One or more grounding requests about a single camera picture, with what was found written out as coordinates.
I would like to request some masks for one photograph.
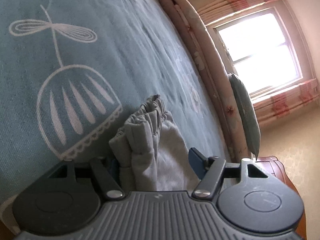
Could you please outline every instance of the beige wall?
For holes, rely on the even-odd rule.
[[[297,187],[306,211],[308,240],[320,239],[320,108],[307,107],[261,131],[259,156],[277,156]]]

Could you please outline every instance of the pillow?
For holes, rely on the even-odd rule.
[[[237,75],[231,73],[228,77],[236,98],[248,149],[258,158],[261,134],[251,98]]]

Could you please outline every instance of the gray ridged cover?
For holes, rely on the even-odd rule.
[[[251,236],[225,223],[209,202],[190,199],[186,192],[133,192],[119,202],[107,202],[97,218],[81,231],[57,237],[22,232],[16,240],[180,240],[180,239],[301,239]]]

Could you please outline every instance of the gray cloth bag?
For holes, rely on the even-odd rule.
[[[188,149],[159,95],[147,99],[109,141],[128,191],[192,191],[199,183]]]

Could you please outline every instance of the wooden nightstand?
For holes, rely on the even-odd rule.
[[[278,160],[275,156],[269,157],[258,157],[256,164],[265,169],[267,172],[276,176],[279,180],[281,180],[284,184],[286,184],[289,188],[293,189],[295,192],[298,192],[294,184],[288,178],[285,173],[285,169],[283,164]],[[306,229],[306,214],[303,212],[302,218],[299,222],[298,228],[296,230],[297,234],[299,234],[303,239],[307,240],[307,229]]]
[[[0,240],[11,240],[14,237],[13,233],[0,221]]]

